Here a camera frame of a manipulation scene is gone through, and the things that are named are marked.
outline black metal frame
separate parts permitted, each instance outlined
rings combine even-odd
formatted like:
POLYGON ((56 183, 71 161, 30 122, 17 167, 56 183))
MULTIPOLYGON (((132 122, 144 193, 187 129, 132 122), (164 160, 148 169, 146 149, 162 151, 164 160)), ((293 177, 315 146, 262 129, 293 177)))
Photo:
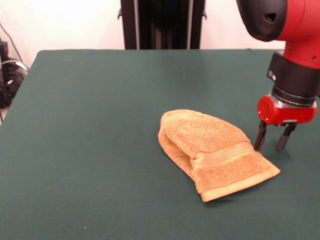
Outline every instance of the black metal frame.
MULTIPOLYGON (((171 17, 158 17, 159 21, 155 20, 156 13, 151 10, 151 0, 138 0, 139 12, 139 46, 140 49, 155 49, 153 39, 153 29, 151 23, 161 25, 160 31, 162 38, 168 37, 170 34, 170 44, 166 44, 164 39, 162 49, 186 49, 188 39, 188 9, 189 1, 186 0, 156 0, 157 4, 161 5, 161 11, 167 11, 168 5, 176 3, 179 8, 176 9, 171 17)), ((202 18, 204 16, 205 0, 193 0, 192 7, 192 24, 190 36, 190 49, 199 49, 202 32, 202 18)), ((121 16, 124 35, 124 47, 126 50, 137 49, 137 33, 135 25, 135 1, 121 0, 121 16)))

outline folded towel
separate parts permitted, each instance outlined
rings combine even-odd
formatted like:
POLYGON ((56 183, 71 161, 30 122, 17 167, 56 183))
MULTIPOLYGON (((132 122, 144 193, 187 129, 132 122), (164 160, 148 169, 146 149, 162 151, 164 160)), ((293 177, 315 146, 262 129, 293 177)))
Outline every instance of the folded towel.
POLYGON ((166 112, 158 139, 168 157, 194 181, 203 202, 252 187, 280 173, 254 150, 243 131, 200 112, 166 112))

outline green tablecloth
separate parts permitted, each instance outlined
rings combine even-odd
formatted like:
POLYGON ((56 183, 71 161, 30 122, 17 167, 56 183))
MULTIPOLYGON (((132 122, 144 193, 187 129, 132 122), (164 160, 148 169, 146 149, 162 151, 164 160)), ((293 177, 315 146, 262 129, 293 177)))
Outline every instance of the green tablecloth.
POLYGON ((272 53, 40 52, 0 127, 0 239, 320 239, 318 117, 282 152, 269 128, 280 175, 207 204, 158 143, 161 115, 182 108, 254 141, 272 53))

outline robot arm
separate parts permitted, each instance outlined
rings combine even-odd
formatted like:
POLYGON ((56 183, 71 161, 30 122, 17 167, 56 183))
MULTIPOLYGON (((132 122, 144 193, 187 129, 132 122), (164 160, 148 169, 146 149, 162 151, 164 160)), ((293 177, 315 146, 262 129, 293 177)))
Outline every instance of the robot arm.
POLYGON ((287 0, 236 0, 242 21, 255 39, 270 42, 285 27, 287 0))
POLYGON ((285 41, 274 53, 267 76, 274 81, 258 103, 261 119, 254 148, 263 144, 267 125, 286 126, 277 148, 282 150, 297 124, 316 115, 320 94, 320 1, 237 0, 242 21, 255 39, 285 41))

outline towel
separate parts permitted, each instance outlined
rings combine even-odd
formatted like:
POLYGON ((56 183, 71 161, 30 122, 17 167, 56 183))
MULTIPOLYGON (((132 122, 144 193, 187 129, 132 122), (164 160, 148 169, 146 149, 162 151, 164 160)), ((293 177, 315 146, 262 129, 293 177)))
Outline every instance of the towel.
POLYGON ((203 202, 247 189, 280 170, 255 151, 236 126, 201 112, 178 109, 161 117, 158 140, 195 183, 203 202))

